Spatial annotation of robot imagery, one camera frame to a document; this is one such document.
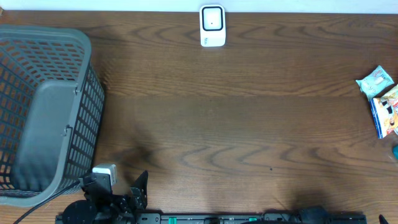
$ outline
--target white device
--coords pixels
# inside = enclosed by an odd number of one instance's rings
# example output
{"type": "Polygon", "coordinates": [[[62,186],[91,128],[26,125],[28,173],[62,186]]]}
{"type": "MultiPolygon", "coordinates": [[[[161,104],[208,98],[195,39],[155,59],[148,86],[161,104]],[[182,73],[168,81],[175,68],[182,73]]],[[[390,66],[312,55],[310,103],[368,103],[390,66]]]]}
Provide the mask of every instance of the white device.
{"type": "Polygon", "coordinates": [[[116,177],[118,171],[116,170],[115,164],[100,164],[93,168],[93,173],[96,174],[109,174],[111,179],[111,186],[116,184],[116,177]]]}
{"type": "Polygon", "coordinates": [[[200,44],[204,47],[219,47],[225,44],[225,10],[220,5],[200,8],[200,44]]]}

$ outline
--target gray plastic basket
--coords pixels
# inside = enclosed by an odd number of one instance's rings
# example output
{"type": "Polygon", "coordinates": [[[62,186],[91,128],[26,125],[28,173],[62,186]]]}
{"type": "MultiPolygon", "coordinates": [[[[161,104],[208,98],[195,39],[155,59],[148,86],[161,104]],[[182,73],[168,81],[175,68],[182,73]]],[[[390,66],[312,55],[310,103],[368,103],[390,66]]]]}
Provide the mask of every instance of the gray plastic basket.
{"type": "Polygon", "coordinates": [[[90,56],[78,30],[0,26],[0,205],[36,205],[90,169],[104,105],[90,56]]]}

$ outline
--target wooden table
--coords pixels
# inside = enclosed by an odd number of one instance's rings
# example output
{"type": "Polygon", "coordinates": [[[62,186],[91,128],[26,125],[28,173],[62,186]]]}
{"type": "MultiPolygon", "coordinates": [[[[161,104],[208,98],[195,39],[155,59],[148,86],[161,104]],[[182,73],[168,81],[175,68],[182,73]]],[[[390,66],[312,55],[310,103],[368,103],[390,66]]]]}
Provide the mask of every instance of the wooden table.
{"type": "MultiPolygon", "coordinates": [[[[398,81],[398,16],[227,14],[227,42],[203,48],[198,13],[6,11],[1,23],[72,27],[91,39],[107,86],[95,164],[116,194],[149,171],[149,208],[263,212],[323,205],[398,222],[393,133],[377,139],[355,79],[398,81]]],[[[82,198],[44,205],[53,223],[82,198]]],[[[26,208],[0,207],[11,223],[26,208]]]]}

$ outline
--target plastic wrapper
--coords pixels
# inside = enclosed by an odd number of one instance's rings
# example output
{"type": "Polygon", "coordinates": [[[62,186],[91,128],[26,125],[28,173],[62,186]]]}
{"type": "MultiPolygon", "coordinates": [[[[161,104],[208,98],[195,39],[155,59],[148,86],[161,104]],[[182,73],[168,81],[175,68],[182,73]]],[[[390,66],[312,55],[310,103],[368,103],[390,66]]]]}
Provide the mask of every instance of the plastic wrapper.
{"type": "Polygon", "coordinates": [[[361,92],[366,94],[368,100],[371,100],[387,86],[394,84],[394,81],[379,65],[370,75],[362,80],[357,80],[356,83],[361,88],[361,92]]]}
{"type": "Polygon", "coordinates": [[[378,138],[384,138],[398,127],[398,86],[388,91],[382,98],[370,101],[378,138]]]}

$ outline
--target black cable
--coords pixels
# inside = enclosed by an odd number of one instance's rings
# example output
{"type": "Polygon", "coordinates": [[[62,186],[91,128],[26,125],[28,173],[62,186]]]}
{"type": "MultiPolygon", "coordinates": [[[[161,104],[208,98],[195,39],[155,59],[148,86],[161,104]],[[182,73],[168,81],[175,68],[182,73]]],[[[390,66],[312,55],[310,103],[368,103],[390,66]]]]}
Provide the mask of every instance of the black cable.
{"type": "Polygon", "coordinates": [[[58,197],[59,195],[63,194],[64,192],[66,192],[67,190],[70,190],[72,188],[74,188],[75,186],[77,186],[80,182],[76,181],[74,183],[72,183],[71,185],[69,185],[68,187],[65,187],[64,189],[60,190],[59,192],[53,194],[51,197],[45,199],[44,201],[38,203],[36,206],[34,206],[33,208],[29,209],[29,211],[25,212],[25,214],[23,214],[21,217],[19,217],[17,219],[17,221],[14,222],[14,224],[18,224],[20,221],[22,221],[26,216],[28,216],[30,213],[32,213],[34,210],[40,208],[41,206],[43,206],[44,204],[46,204],[47,202],[53,200],[54,198],[58,197]]]}

